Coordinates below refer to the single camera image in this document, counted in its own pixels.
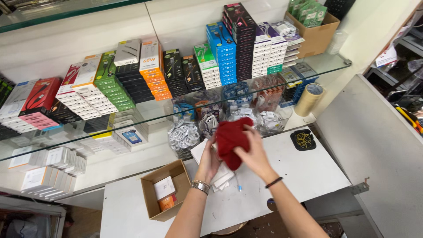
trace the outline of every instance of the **bracelet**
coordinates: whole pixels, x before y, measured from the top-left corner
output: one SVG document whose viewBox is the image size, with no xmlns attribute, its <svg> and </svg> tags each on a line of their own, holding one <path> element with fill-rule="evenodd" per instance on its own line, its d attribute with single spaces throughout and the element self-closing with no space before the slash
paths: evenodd
<svg viewBox="0 0 423 238">
<path fill-rule="evenodd" d="M 209 195 L 209 187 L 204 184 L 203 182 L 197 182 L 197 180 L 193 180 L 191 184 L 191 188 L 200 189 L 203 191 L 206 195 Z"/>
<path fill-rule="evenodd" d="M 192 181 L 193 181 L 193 182 L 203 183 L 204 185 L 207 185 L 207 187 L 209 187 L 209 189 L 210 189 L 210 184 L 208 184 L 208 183 L 206 183 L 206 182 L 204 182 L 204 181 L 201 181 L 201 180 L 196 180 L 196 179 L 193 179 Z"/>
<path fill-rule="evenodd" d="M 279 177 L 277 179 L 275 179 L 273 182 L 269 183 L 268 185 L 266 185 L 266 188 L 269 188 L 270 186 L 274 185 L 275 183 L 281 181 L 283 178 Z"/>
</svg>

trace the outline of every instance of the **floor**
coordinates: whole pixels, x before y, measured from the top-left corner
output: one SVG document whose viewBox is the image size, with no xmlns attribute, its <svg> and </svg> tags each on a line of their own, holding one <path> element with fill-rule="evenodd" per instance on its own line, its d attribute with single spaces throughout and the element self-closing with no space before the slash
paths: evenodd
<svg viewBox="0 0 423 238">
<path fill-rule="evenodd" d="M 274 203 L 268 204 L 273 213 L 258 217 L 227 238 L 289 238 L 289 232 L 282 222 Z M 102 212 L 87 208 L 68 206 L 67 220 L 74 221 L 72 226 L 64 228 L 63 238 L 99 238 Z M 343 229 L 339 222 L 321 224 L 330 238 L 340 238 Z M 217 238 L 217 235 L 206 235 L 202 238 Z"/>
</svg>

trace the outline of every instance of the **hand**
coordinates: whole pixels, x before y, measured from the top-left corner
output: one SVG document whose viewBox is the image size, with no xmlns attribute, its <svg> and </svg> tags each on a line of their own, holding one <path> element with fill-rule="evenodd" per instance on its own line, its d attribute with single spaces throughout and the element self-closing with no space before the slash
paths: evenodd
<svg viewBox="0 0 423 238">
<path fill-rule="evenodd" d="M 198 171 L 195 174 L 196 180 L 210 183 L 219 169 L 221 161 L 219 161 L 216 151 L 212 148 L 215 141 L 216 136 L 213 136 L 206 143 L 203 155 L 201 156 L 200 165 L 198 166 Z"/>
<path fill-rule="evenodd" d="M 243 133 L 250 141 L 250 151 L 246 152 L 242 147 L 235 147 L 233 152 L 237 154 L 247 166 L 261 177 L 266 184 L 273 182 L 279 175 L 272 169 L 267 160 L 266 152 L 261 143 L 261 136 L 258 131 L 248 125 L 244 125 L 247 129 Z"/>
</svg>

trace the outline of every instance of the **masking tape roll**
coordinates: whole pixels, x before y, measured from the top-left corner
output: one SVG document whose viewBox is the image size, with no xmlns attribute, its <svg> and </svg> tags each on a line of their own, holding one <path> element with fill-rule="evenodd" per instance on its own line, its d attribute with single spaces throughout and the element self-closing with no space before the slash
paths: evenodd
<svg viewBox="0 0 423 238">
<path fill-rule="evenodd" d="M 316 105 L 317 101 L 323 95 L 324 90 L 323 88 L 316 83 L 308 84 L 304 92 L 299 98 L 297 105 L 295 106 L 295 113 L 298 116 L 308 116 L 313 109 L 314 105 Z"/>
</svg>

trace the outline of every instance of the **red box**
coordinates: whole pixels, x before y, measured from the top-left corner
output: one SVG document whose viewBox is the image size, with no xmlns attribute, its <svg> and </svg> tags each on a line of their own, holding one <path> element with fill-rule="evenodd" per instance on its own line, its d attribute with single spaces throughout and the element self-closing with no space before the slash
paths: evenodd
<svg viewBox="0 0 423 238">
<path fill-rule="evenodd" d="M 30 118 L 40 117 L 40 113 L 47 115 L 53 105 L 53 100 L 61 82 L 62 80 L 58 77 L 38 80 L 26 99 L 19 113 L 19 118 L 25 121 Z"/>
</svg>

